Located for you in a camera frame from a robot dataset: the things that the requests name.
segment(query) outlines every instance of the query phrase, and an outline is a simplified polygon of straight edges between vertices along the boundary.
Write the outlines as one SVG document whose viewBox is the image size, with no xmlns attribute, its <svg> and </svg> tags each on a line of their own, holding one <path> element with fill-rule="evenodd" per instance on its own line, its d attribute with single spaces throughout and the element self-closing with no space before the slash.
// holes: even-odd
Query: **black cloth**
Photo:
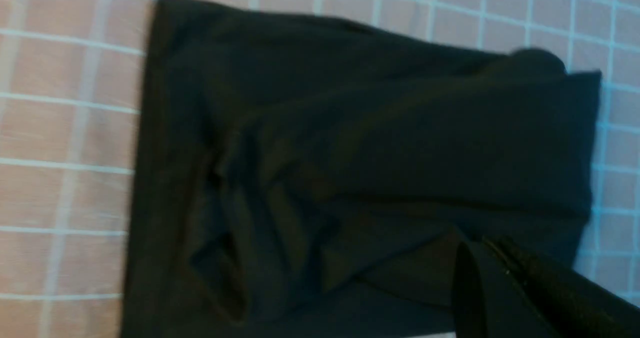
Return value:
<svg viewBox="0 0 640 338">
<path fill-rule="evenodd" d="M 640 309 L 510 238 L 459 245 L 452 288 L 457 338 L 633 338 Z"/>
<path fill-rule="evenodd" d="M 600 81 L 537 49 L 158 0 L 121 336 L 453 330 L 461 243 L 572 264 Z"/>
</svg>

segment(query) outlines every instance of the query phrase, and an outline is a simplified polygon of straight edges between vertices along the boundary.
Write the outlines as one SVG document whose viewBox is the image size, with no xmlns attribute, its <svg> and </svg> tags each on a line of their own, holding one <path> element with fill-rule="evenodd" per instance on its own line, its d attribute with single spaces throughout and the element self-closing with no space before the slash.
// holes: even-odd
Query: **black garment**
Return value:
<svg viewBox="0 0 640 338">
<path fill-rule="evenodd" d="M 461 242 L 573 262 L 600 80 L 535 49 L 158 0 L 122 336 L 452 330 Z"/>
</svg>

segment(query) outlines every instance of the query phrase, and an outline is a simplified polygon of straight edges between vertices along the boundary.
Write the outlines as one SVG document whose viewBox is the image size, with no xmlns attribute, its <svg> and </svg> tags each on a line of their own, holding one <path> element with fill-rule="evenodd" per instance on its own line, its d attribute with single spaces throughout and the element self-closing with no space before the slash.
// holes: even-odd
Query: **black fabric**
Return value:
<svg viewBox="0 0 640 338">
<path fill-rule="evenodd" d="M 510 238 L 460 244 L 457 338 L 640 336 L 640 309 Z"/>
<path fill-rule="evenodd" d="M 600 80 L 536 49 L 158 0 L 121 335 L 452 330 L 461 243 L 572 264 Z"/>
</svg>

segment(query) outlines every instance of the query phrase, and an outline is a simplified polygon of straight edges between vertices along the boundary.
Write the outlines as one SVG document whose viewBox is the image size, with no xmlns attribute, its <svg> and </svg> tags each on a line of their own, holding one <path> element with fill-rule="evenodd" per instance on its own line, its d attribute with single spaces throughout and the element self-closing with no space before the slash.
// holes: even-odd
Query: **folded black cloth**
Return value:
<svg viewBox="0 0 640 338">
<path fill-rule="evenodd" d="M 537 49 L 158 0 L 121 335 L 453 330 L 461 244 L 572 264 L 600 82 Z"/>
</svg>

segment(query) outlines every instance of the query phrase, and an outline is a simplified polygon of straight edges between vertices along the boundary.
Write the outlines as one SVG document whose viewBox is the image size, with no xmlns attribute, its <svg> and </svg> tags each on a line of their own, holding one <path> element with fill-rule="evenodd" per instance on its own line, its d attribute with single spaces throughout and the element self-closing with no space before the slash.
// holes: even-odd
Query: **pink grid surface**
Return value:
<svg viewBox="0 0 640 338">
<path fill-rule="evenodd" d="M 601 69 L 576 270 L 640 305 L 640 0 L 212 0 Z M 153 0 L 0 0 L 0 336 L 117 335 Z"/>
</svg>

